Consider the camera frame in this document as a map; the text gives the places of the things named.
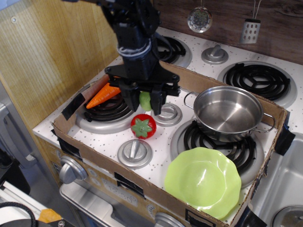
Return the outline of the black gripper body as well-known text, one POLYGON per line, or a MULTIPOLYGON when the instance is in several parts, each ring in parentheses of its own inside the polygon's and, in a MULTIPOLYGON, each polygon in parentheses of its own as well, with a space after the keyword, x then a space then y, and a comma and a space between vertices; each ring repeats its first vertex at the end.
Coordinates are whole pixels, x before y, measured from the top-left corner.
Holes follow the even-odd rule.
POLYGON ((126 95, 137 91, 152 92, 156 87, 169 96, 180 93, 179 76, 164 69, 152 52, 138 58, 123 57, 123 64, 109 66, 105 73, 110 85, 119 87, 126 95))

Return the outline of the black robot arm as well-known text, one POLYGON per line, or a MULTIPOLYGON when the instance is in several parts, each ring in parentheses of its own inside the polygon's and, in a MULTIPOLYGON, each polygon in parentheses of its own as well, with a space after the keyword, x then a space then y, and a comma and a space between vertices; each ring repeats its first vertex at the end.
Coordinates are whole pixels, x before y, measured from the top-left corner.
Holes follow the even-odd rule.
POLYGON ((93 0, 99 6, 117 38, 117 52, 122 65, 108 67, 112 87, 121 90, 129 109, 139 107, 140 92, 150 94, 155 115, 161 113, 167 96, 178 96, 179 76, 160 65, 156 32, 161 24, 160 12, 149 0, 93 0))

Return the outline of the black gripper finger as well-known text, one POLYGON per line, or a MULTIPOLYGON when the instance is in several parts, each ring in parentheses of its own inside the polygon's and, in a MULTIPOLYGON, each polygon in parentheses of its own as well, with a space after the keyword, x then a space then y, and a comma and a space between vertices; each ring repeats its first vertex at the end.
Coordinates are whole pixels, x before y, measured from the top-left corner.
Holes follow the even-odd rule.
POLYGON ((150 93, 150 97, 154 115, 161 114, 162 106, 166 103, 166 93, 161 88, 154 88, 150 93))
POLYGON ((125 83, 120 83, 119 88, 121 90, 122 97, 127 104, 128 108, 131 111, 136 112, 140 102, 139 102, 139 95, 140 90, 138 89, 137 85, 127 85, 125 83))

